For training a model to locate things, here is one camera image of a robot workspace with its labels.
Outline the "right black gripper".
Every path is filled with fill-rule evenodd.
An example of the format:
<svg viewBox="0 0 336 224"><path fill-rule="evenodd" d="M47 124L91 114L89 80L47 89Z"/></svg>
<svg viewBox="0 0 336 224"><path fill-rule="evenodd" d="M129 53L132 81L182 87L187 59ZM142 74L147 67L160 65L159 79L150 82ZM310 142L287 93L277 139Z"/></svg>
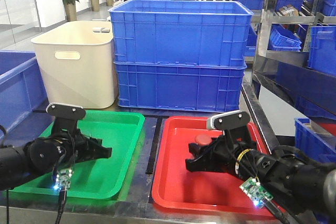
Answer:
<svg viewBox="0 0 336 224"><path fill-rule="evenodd" d="M218 137L211 137L209 145L189 143L188 150L197 159L186 159L190 172L229 173L234 176L256 176L257 168L251 154L245 150L256 150L257 144L248 129L225 131Z"/></svg>

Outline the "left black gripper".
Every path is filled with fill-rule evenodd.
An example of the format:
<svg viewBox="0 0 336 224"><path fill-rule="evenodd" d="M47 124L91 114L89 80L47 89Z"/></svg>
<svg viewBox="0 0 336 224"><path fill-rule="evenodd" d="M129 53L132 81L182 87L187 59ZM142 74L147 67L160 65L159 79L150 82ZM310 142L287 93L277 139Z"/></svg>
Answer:
<svg viewBox="0 0 336 224"><path fill-rule="evenodd" d="M100 158L110 158L112 148L102 146L102 139L83 135L78 120L55 118L49 136L39 140L52 144L58 151L57 165L62 168Z"/></svg>

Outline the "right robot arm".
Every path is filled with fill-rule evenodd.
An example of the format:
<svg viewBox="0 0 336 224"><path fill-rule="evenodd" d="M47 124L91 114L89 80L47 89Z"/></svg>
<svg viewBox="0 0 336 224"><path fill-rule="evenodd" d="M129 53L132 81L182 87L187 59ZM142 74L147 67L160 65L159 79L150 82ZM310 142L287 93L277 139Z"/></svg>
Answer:
<svg viewBox="0 0 336 224"><path fill-rule="evenodd" d="M190 172L254 178L293 215L311 210L335 217L335 163L317 162L291 146L279 148L283 155L267 155L257 150L248 129L225 130L207 145L189 143L193 158L185 164Z"/></svg>

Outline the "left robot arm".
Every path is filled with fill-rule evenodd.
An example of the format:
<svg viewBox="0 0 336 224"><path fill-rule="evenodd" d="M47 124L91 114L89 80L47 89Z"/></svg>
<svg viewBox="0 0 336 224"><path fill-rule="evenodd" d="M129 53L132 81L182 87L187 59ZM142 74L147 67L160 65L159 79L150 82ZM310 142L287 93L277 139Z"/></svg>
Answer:
<svg viewBox="0 0 336 224"><path fill-rule="evenodd" d="M102 146L102 139L82 134L77 122L55 118L49 136L19 147L2 146L1 190L13 189L76 163L110 158L112 148Z"/></svg>

